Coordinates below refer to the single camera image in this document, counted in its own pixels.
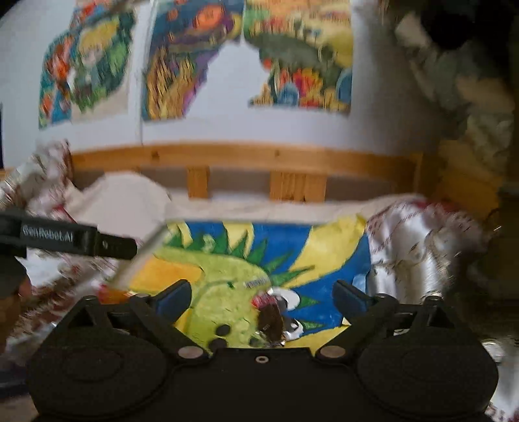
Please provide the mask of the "person's left hand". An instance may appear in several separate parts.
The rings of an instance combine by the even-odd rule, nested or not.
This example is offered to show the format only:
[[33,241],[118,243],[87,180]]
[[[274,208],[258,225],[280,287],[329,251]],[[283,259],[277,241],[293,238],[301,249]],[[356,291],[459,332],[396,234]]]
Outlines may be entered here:
[[1,300],[0,305],[0,354],[5,352],[7,339],[17,324],[22,305],[32,296],[32,284],[28,277],[18,287],[17,292]]

